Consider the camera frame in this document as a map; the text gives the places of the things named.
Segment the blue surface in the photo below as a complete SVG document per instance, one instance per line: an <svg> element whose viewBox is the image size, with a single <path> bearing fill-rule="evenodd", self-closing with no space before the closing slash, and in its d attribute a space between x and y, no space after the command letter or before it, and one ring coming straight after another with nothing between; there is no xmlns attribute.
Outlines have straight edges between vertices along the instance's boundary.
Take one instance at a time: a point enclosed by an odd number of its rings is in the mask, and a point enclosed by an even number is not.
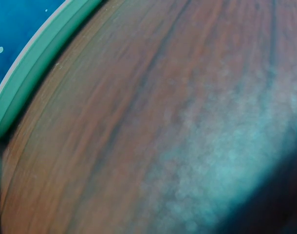
<svg viewBox="0 0 297 234"><path fill-rule="evenodd" d="M0 0L0 83L46 19L64 0Z"/></svg>

